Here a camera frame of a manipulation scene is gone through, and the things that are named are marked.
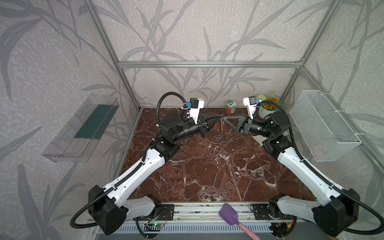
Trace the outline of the metal keyring with red handle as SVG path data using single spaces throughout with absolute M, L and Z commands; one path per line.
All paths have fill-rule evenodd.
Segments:
M 224 119 L 221 118 L 215 123 L 215 141 L 219 141 L 223 138 L 223 131 L 224 131 Z

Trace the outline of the key with red tag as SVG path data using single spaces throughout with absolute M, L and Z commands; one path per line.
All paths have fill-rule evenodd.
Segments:
M 219 131 L 220 133 L 223 132 L 223 130 L 224 130 L 224 126 L 225 126 L 224 119 L 221 119 L 221 120 L 220 120 L 220 127 L 218 128 L 218 131 Z

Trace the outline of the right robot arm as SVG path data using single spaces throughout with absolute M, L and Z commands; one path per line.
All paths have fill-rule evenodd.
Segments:
M 305 201 L 278 195 L 270 201 L 275 212 L 315 223 L 331 237 L 338 236 L 357 220 L 358 204 L 337 192 L 338 185 L 311 163 L 300 159 L 293 142 L 283 135 L 291 126 L 285 113 L 274 112 L 263 121 L 246 115 L 227 116 L 224 121 L 241 134 L 265 137 L 263 146 L 267 152 L 294 173 L 316 198 Z

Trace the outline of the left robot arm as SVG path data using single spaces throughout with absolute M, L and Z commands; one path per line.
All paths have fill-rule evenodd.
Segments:
M 180 149 L 179 141 L 195 135 L 206 136 L 221 120 L 220 115 L 198 114 L 196 120 L 183 122 L 176 114 L 163 120 L 157 118 L 159 131 L 145 148 L 143 156 L 118 178 L 91 188 L 87 209 L 105 235 L 114 233 L 127 219 L 150 216 L 159 211 L 155 197 L 143 197 L 129 202 L 130 195 L 153 172 L 165 165 Z

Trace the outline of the white pot with flowers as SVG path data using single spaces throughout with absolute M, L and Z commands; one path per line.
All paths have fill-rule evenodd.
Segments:
M 279 109 L 278 106 L 281 105 L 281 100 L 275 94 L 275 92 L 269 92 L 266 96 L 260 94 L 257 96 L 257 100 L 261 100 L 262 102 L 267 101 L 266 103 L 262 104 L 259 109 L 258 115 L 261 119 L 264 119 L 265 117 L 277 111 Z

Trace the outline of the purple pink toy shovel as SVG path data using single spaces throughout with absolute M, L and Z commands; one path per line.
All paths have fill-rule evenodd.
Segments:
M 243 230 L 252 240 L 260 240 L 260 237 L 253 233 L 246 226 L 241 224 L 238 219 L 237 211 L 228 203 L 224 203 L 223 207 L 219 212 L 220 217 L 230 226 L 237 225 Z

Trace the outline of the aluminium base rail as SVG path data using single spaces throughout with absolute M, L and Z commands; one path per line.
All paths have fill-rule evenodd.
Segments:
M 291 215 L 301 219 L 314 222 L 315 209 L 323 206 L 319 202 L 294 199 L 288 196 L 273 202 L 234 203 L 234 209 L 241 212 L 241 219 L 250 215 L 251 219 L 272 221 L 279 220 Z M 161 205 L 156 199 L 143 197 L 135 200 L 126 201 L 121 207 L 114 202 L 103 200 L 95 203 L 87 210 L 91 218 L 98 226 L 103 224 L 121 225 L 127 220 L 139 218 L 143 220 L 155 219 L 163 211 L 168 216 L 168 220 L 187 221 L 197 219 L 218 219 L 219 211 L 224 207 L 224 203 L 177 203 L 176 205 Z

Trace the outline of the clear plastic wall shelf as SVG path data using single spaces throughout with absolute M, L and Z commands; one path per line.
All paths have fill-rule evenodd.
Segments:
M 117 97 L 90 94 L 42 156 L 54 163 L 86 163 L 119 106 Z

